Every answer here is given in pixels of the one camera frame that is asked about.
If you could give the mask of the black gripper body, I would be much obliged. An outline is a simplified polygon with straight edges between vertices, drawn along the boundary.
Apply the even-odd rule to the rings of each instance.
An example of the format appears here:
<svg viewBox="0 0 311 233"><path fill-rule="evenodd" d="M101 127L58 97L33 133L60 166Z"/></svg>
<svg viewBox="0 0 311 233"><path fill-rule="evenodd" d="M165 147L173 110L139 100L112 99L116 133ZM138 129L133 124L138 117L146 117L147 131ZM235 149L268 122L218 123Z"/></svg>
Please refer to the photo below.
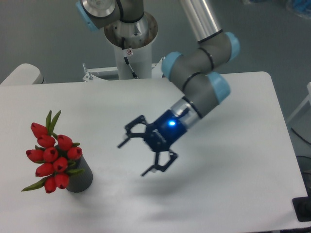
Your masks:
<svg viewBox="0 0 311 233"><path fill-rule="evenodd" d="M167 110L153 123L146 126L144 141L153 152L169 151L170 146L187 132L186 127Z"/></svg>

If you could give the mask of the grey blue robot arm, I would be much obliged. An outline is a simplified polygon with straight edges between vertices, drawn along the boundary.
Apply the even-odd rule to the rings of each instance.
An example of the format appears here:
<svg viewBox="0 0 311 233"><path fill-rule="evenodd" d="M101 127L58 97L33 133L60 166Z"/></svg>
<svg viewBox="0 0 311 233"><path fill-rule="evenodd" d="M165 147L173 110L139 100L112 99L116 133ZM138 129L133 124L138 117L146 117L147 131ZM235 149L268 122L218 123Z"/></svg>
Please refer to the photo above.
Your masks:
<svg viewBox="0 0 311 233"><path fill-rule="evenodd" d="M138 116L125 126L127 140L142 138L155 153L151 171L166 171L178 157L171 145L230 94L227 81L214 69L240 52L237 37L222 30L207 0L183 0L181 6L199 47L188 56L171 52L159 67L183 97L154 122ZM119 79L152 76L151 44L158 25L143 1L80 0L76 7L90 30L104 30L114 48Z"/></svg>

